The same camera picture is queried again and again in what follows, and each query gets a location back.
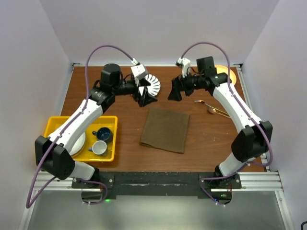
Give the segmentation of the brown cloth napkin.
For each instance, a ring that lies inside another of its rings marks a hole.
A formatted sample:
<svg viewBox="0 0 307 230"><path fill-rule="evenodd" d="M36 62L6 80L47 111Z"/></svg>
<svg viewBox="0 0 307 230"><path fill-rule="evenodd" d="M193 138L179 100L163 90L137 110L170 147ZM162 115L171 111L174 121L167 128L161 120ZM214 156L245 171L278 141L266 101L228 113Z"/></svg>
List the brown cloth napkin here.
<svg viewBox="0 0 307 230"><path fill-rule="evenodd" d="M143 146L183 154L189 115L173 110L150 108L142 130Z"/></svg>

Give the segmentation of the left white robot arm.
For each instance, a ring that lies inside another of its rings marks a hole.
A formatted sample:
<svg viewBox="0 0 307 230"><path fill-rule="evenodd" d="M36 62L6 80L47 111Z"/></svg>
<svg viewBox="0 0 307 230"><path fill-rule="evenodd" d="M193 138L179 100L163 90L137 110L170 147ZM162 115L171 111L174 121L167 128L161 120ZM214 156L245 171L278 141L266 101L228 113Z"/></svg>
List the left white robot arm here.
<svg viewBox="0 0 307 230"><path fill-rule="evenodd" d="M104 66L100 79L94 83L73 115L48 137L39 136L35 140L38 169L60 180L68 177L82 179L89 188L99 184L99 170L87 163L75 161L70 152L90 124L115 102L116 96L131 95L139 107L157 101L147 89L150 83L145 78L149 74L146 67L138 63L131 67L131 72L131 79L125 80L119 65L111 63Z"/></svg>

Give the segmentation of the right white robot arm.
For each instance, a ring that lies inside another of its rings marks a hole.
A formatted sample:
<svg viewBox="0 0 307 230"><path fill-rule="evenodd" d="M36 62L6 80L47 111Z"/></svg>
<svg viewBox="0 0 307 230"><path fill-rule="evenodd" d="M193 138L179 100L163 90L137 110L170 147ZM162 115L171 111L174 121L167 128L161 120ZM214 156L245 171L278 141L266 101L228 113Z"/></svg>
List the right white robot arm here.
<svg viewBox="0 0 307 230"><path fill-rule="evenodd" d="M172 79L168 99L181 101L182 92L190 96L195 90L206 90L223 106L238 132L226 160L216 166L211 177L200 179L201 185L225 188L240 170L268 151L272 124L269 121L263 122L252 112L237 93L227 73L217 71L213 57L199 58L198 70L194 74L191 74L189 59L180 57L176 65L182 73Z"/></svg>

